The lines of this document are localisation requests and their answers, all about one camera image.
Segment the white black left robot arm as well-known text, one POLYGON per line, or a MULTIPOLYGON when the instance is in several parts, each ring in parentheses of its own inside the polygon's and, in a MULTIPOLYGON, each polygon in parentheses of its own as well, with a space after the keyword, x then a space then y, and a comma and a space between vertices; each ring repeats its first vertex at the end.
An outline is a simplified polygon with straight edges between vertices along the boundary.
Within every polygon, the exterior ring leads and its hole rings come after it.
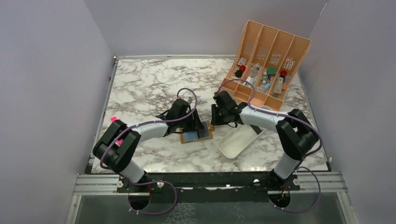
POLYGON ((176 133, 177 129, 188 132, 202 129, 198 113, 182 99, 176 99, 171 108, 155 116, 153 120, 128 127, 116 120, 108 127, 93 147, 93 155, 113 172, 129 180, 134 191, 146 188, 146 171, 139 167, 132 157, 138 145, 146 140, 165 137, 176 133))

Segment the yellow leather card holder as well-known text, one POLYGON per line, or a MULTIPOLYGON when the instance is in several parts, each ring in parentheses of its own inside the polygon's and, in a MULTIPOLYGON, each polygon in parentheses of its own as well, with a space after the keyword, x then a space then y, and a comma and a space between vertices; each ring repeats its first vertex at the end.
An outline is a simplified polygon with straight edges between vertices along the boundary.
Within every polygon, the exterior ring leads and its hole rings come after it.
POLYGON ((211 126, 210 121, 208 120, 203 121, 202 125, 204 126, 204 129, 199 129, 197 131, 191 131, 180 134, 181 143, 186 144, 186 143, 213 139, 214 127, 211 126))

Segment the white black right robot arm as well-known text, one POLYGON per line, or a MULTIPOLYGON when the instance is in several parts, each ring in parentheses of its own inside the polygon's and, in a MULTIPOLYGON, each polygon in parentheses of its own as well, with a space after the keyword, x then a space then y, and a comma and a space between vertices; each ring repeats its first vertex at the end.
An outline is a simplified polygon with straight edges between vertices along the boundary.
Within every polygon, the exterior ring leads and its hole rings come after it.
POLYGON ((288 184, 290 175, 320 140, 317 130, 299 109, 275 112, 246 102, 237 104, 227 91, 215 93, 213 99, 213 126, 235 123, 261 127, 278 134, 284 153, 269 178, 271 187, 276 190, 281 190, 288 184))

